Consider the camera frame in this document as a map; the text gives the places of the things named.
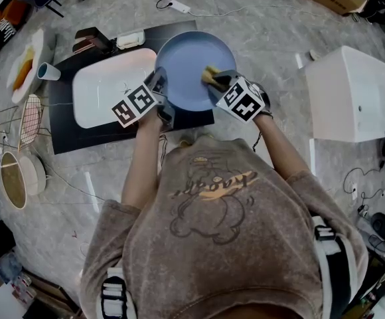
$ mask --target person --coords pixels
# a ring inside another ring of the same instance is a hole
[[[121,202],[104,203],[86,257],[87,318],[108,315],[100,295],[112,267],[129,319],[321,318],[312,213],[349,239],[362,284],[362,237],[271,114],[254,123],[274,168],[244,140],[201,136],[168,153],[158,175],[162,122],[155,110],[141,119]]]

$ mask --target blue plate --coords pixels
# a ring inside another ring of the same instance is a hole
[[[234,56],[226,44],[209,33],[181,33],[163,45],[155,67],[167,73],[169,101],[189,111],[205,111],[215,107],[201,74],[206,66],[220,70],[236,70]]]

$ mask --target soap dish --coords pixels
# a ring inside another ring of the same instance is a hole
[[[117,37],[117,47],[121,50],[129,49],[130,47],[141,46],[145,42],[144,30],[134,33],[124,33]]]

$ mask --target white cup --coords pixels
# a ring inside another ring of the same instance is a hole
[[[47,62],[43,62],[38,68],[37,76],[39,79],[58,80],[61,77],[61,71]]]

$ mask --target faucet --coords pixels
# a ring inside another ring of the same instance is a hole
[[[81,53],[91,47],[98,47],[104,54],[114,51],[114,44],[107,39],[96,27],[82,29],[76,32],[75,39],[82,39],[80,42],[73,45],[73,53]]]

